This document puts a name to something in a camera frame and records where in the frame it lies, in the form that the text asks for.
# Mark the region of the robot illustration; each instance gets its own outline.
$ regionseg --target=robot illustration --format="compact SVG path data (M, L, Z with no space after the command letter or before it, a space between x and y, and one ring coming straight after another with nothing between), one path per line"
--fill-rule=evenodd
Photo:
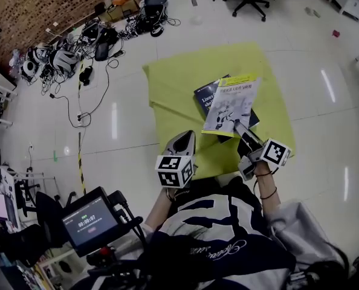
M230 104L225 104L225 109L221 110L217 114L217 125L216 130L220 130L223 124L231 124L230 127L224 127L223 130L230 130L234 127L234 120L233 120L233 110L230 108Z

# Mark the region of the handheld screen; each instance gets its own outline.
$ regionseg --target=handheld screen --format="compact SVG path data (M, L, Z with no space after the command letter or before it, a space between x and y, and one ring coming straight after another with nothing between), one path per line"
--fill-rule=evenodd
M118 224L101 197L63 218L63 223L76 247Z

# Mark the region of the monitor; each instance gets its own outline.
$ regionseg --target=monitor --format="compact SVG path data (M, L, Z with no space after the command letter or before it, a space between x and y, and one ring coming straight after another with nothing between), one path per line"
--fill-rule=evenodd
M0 220L10 221L12 226L18 227L13 201L3 194L0 194Z
M0 220L2 221L9 220L5 197L5 195L0 194Z
M122 220L101 187L67 205L62 221L79 257L124 235Z

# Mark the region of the yellow book cover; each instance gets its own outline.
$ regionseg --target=yellow book cover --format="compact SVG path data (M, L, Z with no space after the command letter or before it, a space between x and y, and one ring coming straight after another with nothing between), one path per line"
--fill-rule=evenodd
M248 127L260 82L261 78L252 73L222 78L202 133L235 137L234 124L237 121Z

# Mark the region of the white helmet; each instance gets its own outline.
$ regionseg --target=white helmet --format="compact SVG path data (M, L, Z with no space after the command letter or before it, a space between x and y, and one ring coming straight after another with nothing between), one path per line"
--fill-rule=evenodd
M26 60L22 67L20 68L20 73L23 76L32 78L37 71L37 65L32 61Z
M65 50L53 51L49 56L49 63L58 73L69 76L75 69L77 57Z
M37 63L46 63L49 54L51 53L52 46L46 43L40 43L33 51L33 58Z

